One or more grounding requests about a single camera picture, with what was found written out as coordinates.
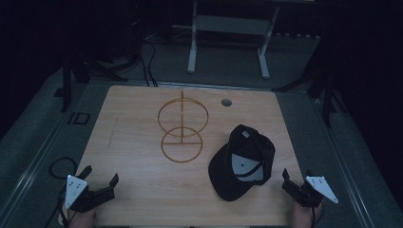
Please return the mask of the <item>gold wire hat stand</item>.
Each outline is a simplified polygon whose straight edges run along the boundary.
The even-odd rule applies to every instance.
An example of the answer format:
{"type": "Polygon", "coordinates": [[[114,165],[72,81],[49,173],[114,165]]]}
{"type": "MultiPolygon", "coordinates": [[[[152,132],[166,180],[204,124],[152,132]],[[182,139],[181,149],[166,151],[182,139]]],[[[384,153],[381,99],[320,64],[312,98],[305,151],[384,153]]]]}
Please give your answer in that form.
{"type": "Polygon", "coordinates": [[[172,162],[195,160],[203,150],[202,132],[209,123],[206,106],[182,91],[158,111],[157,121],[163,132],[161,150],[172,162]]]}

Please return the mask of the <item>black metal floor stand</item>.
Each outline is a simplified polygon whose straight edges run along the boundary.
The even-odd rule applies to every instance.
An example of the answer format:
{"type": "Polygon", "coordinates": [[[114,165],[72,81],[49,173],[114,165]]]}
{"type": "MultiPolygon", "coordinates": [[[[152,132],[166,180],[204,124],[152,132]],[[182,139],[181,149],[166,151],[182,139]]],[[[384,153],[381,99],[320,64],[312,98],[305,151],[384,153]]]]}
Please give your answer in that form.
{"type": "Polygon", "coordinates": [[[331,127],[330,114],[334,110],[332,99],[334,97],[336,70],[335,65],[314,66],[308,64],[300,77],[291,83],[273,88],[273,91],[285,92],[311,81],[307,95],[310,99],[318,99],[323,96],[321,119],[327,127],[331,127]]]}
{"type": "Polygon", "coordinates": [[[71,73],[74,73],[78,81],[87,83],[89,81],[89,74],[87,73],[89,68],[94,69],[113,81],[126,82],[126,78],[118,76],[112,69],[102,66],[97,61],[85,55],[66,55],[62,63],[62,87],[58,88],[54,94],[55,97],[61,97],[63,99],[62,113],[67,111],[71,103],[71,73]]]}

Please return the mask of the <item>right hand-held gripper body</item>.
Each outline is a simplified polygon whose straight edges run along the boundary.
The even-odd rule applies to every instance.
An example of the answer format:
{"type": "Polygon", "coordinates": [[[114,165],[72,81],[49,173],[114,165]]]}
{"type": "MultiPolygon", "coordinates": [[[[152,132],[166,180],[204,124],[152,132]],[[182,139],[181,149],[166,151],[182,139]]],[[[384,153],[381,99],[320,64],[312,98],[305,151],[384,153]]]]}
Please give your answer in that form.
{"type": "Polygon", "coordinates": [[[324,198],[338,203],[338,198],[324,177],[307,176],[302,185],[284,177],[282,189],[302,207],[318,207],[324,198]]]}

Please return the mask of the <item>black baseball cap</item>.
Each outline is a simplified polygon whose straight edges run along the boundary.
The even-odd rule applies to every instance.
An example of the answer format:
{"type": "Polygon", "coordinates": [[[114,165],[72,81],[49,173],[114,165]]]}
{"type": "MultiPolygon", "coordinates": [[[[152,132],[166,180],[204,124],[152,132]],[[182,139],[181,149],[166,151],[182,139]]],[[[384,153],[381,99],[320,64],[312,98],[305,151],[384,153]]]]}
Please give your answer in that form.
{"type": "Polygon", "coordinates": [[[276,148],[266,136],[239,124],[208,165],[213,188],[225,201],[238,200],[271,178],[275,154],[276,148]]]}

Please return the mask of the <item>person's right hand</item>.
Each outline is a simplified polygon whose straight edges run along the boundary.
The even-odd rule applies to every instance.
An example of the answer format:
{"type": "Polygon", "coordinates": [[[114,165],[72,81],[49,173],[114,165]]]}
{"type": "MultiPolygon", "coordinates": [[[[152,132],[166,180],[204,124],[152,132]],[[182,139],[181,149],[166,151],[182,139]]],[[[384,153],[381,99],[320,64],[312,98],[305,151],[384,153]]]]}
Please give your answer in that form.
{"type": "Polygon", "coordinates": [[[297,201],[293,204],[292,228],[312,228],[323,215],[323,204],[308,208],[301,206],[297,201]]]}

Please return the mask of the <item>person's left hand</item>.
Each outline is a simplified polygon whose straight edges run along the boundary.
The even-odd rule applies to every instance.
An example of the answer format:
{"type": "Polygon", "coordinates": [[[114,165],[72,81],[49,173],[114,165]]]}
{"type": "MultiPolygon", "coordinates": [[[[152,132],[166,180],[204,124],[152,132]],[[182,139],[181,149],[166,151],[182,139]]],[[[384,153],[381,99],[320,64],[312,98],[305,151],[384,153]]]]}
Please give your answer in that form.
{"type": "Polygon", "coordinates": [[[94,228],[96,209],[84,213],[67,210],[68,228],[94,228]]]}

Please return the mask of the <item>white metal desk frame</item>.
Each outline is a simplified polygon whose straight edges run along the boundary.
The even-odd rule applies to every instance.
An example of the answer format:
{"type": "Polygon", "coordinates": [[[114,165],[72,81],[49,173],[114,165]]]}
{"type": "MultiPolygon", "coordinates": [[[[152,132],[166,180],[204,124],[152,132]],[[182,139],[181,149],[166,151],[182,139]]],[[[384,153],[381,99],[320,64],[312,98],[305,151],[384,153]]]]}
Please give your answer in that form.
{"type": "Polygon", "coordinates": [[[267,0],[273,4],[273,10],[269,19],[252,19],[231,17],[222,15],[200,14],[198,5],[201,0],[192,0],[192,25],[191,25],[191,46],[188,57],[187,72],[192,74],[196,71],[197,63],[197,32],[214,31],[223,33],[236,33],[246,35],[258,35],[264,37],[263,44],[257,48],[261,77],[270,77],[266,61],[266,49],[273,35],[273,30],[278,19],[280,3],[312,3],[312,0],[267,0]]]}

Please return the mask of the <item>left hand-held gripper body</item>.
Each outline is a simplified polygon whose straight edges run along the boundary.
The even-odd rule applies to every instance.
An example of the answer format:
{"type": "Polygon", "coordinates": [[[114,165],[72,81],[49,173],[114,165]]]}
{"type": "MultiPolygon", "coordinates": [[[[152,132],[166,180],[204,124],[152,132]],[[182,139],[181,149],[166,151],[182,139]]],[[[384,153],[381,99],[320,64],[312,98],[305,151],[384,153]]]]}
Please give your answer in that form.
{"type": "Polygon", "coordinates": [[[115,199],[114,188],[110,185],[98,191],[90,191],[85,180],[68,175],[65,207],[75,212],[84,213],[101,204],[115,199]]]}

